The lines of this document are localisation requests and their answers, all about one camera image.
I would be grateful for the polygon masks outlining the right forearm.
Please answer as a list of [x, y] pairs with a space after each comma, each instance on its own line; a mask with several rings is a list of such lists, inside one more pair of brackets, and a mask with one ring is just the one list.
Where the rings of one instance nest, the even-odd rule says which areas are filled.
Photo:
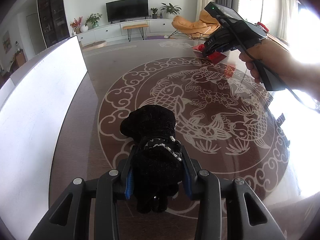
[[319, 65], [304, 64], [290, 56], [289, 85], [319, 100]]

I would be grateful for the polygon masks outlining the right hand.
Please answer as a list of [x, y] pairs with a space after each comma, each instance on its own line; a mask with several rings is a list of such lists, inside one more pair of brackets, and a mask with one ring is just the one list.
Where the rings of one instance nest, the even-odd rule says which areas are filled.
[[290, 56], [291, 54], [276, 42], [270, 39], [264, 39], [261, 43], [247, 49], [246, 53], [240, 53], [239, 59], [246, 64], [247, 69], [250, 71], [250, 74], [255, 79], [256, 83], [260, 82], [260, 75], [253, 66], [252, 58], [262, 62], [290, 87]]

